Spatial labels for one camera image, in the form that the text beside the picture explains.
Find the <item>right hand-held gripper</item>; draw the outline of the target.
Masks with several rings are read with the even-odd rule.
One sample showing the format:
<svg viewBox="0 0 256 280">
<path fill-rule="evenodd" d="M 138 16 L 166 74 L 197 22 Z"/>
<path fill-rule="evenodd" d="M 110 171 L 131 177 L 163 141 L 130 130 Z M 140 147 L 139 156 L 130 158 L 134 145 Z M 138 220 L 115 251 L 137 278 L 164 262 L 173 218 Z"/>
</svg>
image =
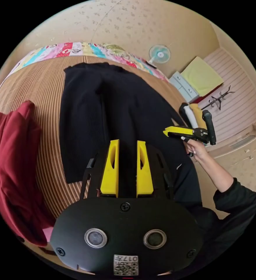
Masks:
<svg viewBox="0 0 256 280">
<path fill-rule="evenodd" d="M 186 134 L 192 134 L 190 139 L 202 142 L 204 145 L 209 143 L 208 131 L 204 128 L 187 128 L 181 126 L 169 126 L 163 131 L 164 135 L 170 138 L 186 137 Z"/>
</svg>

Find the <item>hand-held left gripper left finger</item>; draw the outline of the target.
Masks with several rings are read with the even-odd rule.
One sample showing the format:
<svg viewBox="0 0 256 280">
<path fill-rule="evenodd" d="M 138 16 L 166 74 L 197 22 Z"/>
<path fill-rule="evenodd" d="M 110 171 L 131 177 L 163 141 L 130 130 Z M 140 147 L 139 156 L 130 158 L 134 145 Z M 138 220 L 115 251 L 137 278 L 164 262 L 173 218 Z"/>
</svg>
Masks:
<svg viewBox="0 0 256 280">
<path fill-rule="evenodd" d="M 110 141 L 100 186 L 102 195 L 118 197 L 119 146 L 118 139 Z"/>
</svg>

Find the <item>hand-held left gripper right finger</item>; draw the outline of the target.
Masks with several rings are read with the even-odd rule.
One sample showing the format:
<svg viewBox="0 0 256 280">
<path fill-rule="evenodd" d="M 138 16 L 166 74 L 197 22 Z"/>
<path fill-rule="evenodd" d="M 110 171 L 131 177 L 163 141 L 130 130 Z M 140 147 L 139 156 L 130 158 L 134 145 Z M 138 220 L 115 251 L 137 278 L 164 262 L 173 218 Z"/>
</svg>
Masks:
<svg viewBox="0 0 256 280">
<path fill-rule="evenodd" d="M 137 141 L 136 196 L 153 194 L 153 183 L 146 142 Z"/>
</svg>

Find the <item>person's right hand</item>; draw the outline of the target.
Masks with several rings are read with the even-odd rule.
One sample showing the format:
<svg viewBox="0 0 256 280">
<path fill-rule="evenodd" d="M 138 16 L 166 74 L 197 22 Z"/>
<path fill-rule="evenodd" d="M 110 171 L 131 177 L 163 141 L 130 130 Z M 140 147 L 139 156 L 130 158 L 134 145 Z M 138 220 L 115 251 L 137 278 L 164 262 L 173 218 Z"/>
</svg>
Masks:
<svg viewBox="0 0 256 280">
<path fill-rule="evenodd" d="M 183 141 L 187 154 L 192 153 L 197 161 L 201 162 L 209 158 L 209 154 L 202 142 L 183 136 L 181 137 L 181 140 Z"/>
</svg>

